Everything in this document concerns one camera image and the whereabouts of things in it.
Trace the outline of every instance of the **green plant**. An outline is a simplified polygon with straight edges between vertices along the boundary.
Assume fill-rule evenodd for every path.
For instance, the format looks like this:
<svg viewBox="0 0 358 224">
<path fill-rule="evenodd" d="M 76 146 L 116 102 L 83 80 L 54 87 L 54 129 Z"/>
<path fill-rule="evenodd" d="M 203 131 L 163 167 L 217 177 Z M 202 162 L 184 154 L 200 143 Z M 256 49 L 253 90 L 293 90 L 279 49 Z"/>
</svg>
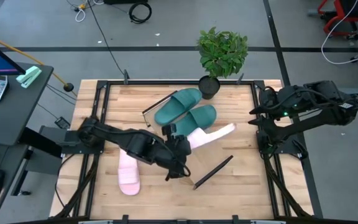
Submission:
<svg viewBox="0 0 358 224">
<path fill-rule="evenodd" d="M 244 64 L 248 55 L 248 38 L 229 31 L 215 32 L 215 28 L 212 27 L 208 33 L 200 31 L 200 62 L 205 71 L 209 72 L 209 77 L 227 78 L 233 73 L 239 73 Z"/>
</svg>

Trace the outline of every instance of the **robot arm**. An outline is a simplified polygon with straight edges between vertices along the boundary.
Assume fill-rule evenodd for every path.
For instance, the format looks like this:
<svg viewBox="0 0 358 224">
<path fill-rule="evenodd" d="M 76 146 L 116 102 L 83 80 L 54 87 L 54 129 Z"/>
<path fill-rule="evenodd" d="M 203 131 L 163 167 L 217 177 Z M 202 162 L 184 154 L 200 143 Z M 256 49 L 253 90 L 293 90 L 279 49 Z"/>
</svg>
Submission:
<svg viewBox="0 0 358 224">
<path fill-rule="evenodd" d="M 348 95 L 339 91 L 332 81 L 308 83 L 303 86 L 286 86 L 276 92 L 267 87 L 259 94 L 260 106 L 250 114 L 265 113 L 249 124 L 261 126 L 261 135 L 268 145 L 275 145 L 289 136 L 322 126 L 347 125 L 354 120 L 358 112 L 358 94 Z M 320 114 L 298 123 L 279 127 L 275 120 L 288 116 L 298 116 L 312 110 L 321 110 Z"/>
<path fill-rule="evenodd" d="M 176 132 L 174 124 L 164 126 L 162 131 L 167 141 L 146 130 L 121 130 L 96 118 L 86 118 L 78 129 L 78 137 L 88 147 L 95 147 L 106 140 L 117 144 L 128 156 L 150 165 L 156 163 L 168 169 L 166 180 L 190 176 L 185 165 L 186 156 L 191 154 L 190 143 L 184 136 L 172 135 Z"/>
</svg>

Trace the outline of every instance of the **green slipper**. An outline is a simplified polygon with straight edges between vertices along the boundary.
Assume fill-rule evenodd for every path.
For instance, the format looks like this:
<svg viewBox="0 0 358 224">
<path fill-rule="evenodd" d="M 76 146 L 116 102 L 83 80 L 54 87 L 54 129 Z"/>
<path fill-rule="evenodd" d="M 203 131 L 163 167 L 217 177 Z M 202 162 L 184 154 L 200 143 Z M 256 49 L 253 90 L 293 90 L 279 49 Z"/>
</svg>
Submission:
<svg viewBox="0 0 358 224">
<path fill-rule="evenodd" d="M 157 124 L 163 126 L 171 123 L 180 115 L 196 106 L 201 100 L 201 92 L 196 88 L 187 88 L 174 93 L 169 101 L 154 115 Z"/>
<path fill-rule="evenodd" d="M 200 106 L 190 110 L 184 118 L 175 123 L 177 126 L 175 135 L 182 134 L 187 136 L 196 128 L 209 128 L 215 120 L 216 110 L 212 105 Z"/>
</svg>

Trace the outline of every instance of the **yellow stick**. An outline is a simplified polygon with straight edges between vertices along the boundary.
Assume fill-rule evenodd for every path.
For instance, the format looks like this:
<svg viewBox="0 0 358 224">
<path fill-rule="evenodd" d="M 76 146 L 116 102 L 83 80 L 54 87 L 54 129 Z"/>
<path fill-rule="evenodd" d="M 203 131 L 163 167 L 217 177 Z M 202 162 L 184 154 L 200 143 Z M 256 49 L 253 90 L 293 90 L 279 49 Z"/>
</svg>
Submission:
<svg viewBox="0 0 358 224">
<path fill-rule="evenodd" d="M 10 46 L 10 45 L 8 45 L 8 44 L 5 44 L 5 43 L 2 42 L 2 41 L 0 41 L 0 44 L 3 45 L 3 46 L 5 46 L 5 47 L 7 47 L 7 48 L 9 48 L 10 50 L 16 51 L 17 53 L 22 54 L 22 55 L 24 55 L 24 56 L 26 56 L 26 57 L 28 57 L 28 58 L 34 60 L 35 62 L 37 62 L 37 63 L 40 64 L 40 65 L 44 65 L 44 63 L 42 63 L 41 61 L 37 60 L 37 59 L 34 58 L 33 56 L 31 56 L 31 55 L 29 55 L 29 54 L 27 54 L 27 53 L 25 53 L 25 52 L 23 52 L 23 51 L 21 51 L 21 50 L 19 50 L 19 49 L 16 49 L 16 48 L 14 48 L 14 47 L 12 47 L 12 46 Z M 53 74 L 60 82 L 62 82 L 63 85 L 66 85 L 66 82 L 65 82 L 62 78 L 60 78 L 60 76 L 58 76 L 58 75 L 57 75 L 56 73 L 54 73 L 54 72 L 53 72 L 52 74 Z"/>
</svg>

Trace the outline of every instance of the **white cable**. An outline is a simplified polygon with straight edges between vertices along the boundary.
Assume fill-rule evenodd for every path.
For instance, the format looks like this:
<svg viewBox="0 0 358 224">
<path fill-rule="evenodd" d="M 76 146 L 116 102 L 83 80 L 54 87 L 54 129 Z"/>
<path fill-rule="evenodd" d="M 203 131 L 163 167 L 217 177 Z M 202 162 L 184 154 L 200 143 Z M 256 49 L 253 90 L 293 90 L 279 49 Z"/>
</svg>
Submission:
<svg viewBox="0 0 358 224">
<path fill-rule="evenodd" d="M 344 65 L 344 64 L 347 64 L 347 63 L 352 63 L 352 62 L 356 62 L 358 61 L 358 58 L 357 59 L 354 59 L 354 60 L 350 60 L 348 62 L 332 62 L 330 61 L 327 56 L 324 54 L 324 45 L 326 44 L 327 40 L 329 39 L 329 36 L 331 36 L 331 34 L 333 33 L 333 31 L 335 30 L 335 28 L 342 22 L 344 21 L 353 11 L 353 9 L 356 7 L 358 3 L 358 0 L 356 0 L 356 3 L 354 3 L 352 9 L 349 11 L 349 13 L 347 13 L 347 15 L 341 20 L 339 21 L 335 26 L 334 28 L 331 29 L 330 33 L 327 35 L 326 37 L 326 40 L 324 41 L 323 45 L 321 46 L 321 53 L 323 54 L 324 58 L 327 60 L 327 62 L 331 63 L 331 64 L 334 64 L 334 65 Z"/>
<path fill-rule="evenodd" d="M 84 14 L 84 17 L 82 17 L 82 19 L 78 20 L 78 15 L 80 15 L 81 12 Z M 82 22 L 82 21 L 84 21 L 85 17 L 86 17 L 85 11 L 82 9 L 79 9 L 79 11 L 77 12 L 77 15 L 75 16 L 75 21 Z"/>
<path fill-rule="evenodd" d="M 102 0 L 102 3 L 97 3 L 97 1 L 98 1 L 98 0 L 93 0 L 93 3 L 99 4 L 99 5 L 104 4 L 103 0 Z"/>
</svg>

